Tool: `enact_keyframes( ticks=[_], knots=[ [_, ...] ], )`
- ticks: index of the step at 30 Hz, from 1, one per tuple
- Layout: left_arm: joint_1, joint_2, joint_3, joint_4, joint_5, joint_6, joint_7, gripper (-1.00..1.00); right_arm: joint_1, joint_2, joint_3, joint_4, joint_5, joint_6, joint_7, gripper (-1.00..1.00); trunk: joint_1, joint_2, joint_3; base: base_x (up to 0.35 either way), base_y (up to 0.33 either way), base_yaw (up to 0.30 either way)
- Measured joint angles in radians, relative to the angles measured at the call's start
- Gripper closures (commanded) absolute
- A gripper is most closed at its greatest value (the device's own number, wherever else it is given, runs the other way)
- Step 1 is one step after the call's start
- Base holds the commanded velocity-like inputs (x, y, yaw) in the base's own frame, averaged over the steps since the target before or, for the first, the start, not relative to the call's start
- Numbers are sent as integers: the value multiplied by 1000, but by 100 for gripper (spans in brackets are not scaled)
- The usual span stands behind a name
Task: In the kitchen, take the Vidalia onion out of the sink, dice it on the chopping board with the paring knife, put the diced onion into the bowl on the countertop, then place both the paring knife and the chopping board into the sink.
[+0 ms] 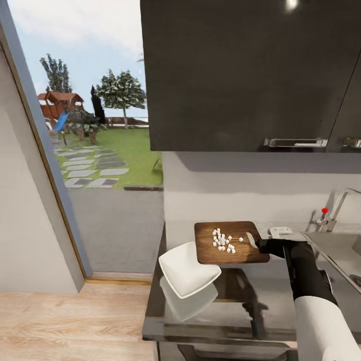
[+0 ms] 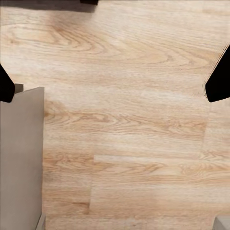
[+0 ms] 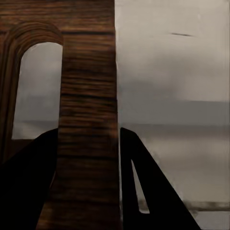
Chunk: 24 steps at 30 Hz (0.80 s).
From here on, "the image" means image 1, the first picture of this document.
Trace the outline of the cutting board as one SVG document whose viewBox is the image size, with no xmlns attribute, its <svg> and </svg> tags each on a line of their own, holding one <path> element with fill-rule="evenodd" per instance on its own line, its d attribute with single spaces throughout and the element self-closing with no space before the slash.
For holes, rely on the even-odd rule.
<svg viewBox="0 0 361 361">
<path fill-rule="evenodd" d="M 219 238 L 229 240 L 228 244 L 221 245 L 214 240 L 213 232 L 217 230 Z M 258 247 L 251 245 L 247 233 L 251 233 L 256 242 L 261 239 L 252 221 L 195 223 L 194 232 L 197 261 L 200 264 L 266 263 L 270 260 L 270 254 L 262 254 Z M 235 253 L 232 253 L 232 249 L 228 251 L 229 244 Z M 224 249 L 220 251 L 218 247 Z"/>
</svg>

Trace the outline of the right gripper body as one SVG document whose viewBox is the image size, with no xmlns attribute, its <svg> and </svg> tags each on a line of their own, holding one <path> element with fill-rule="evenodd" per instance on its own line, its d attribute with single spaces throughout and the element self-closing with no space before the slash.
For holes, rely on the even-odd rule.
<svg viewBox="0 0 361 361">
<path fill-rule="evenodd" d="M 259 252 L 262 254 L 273 254 L 280 257 L 276 253 L 276 245 L 282 240 L 284 239 L 258 239 Z"/>
</svg>

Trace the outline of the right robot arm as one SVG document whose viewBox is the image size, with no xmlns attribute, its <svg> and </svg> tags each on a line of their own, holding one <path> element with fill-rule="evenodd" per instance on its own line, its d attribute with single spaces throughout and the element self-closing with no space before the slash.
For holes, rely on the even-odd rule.
<svg viewBox="0 0 361 361">
<path fill-rule="evenodd" d="M 329 277 L 319 270 L 305 240 L 280 239 L 288 227 L 269 227 L 255 245 L 262 254 L 285 259 L 296 313 L 298 361 L 361 361 L 361 351 L 345 321 Z"/>
</svg>

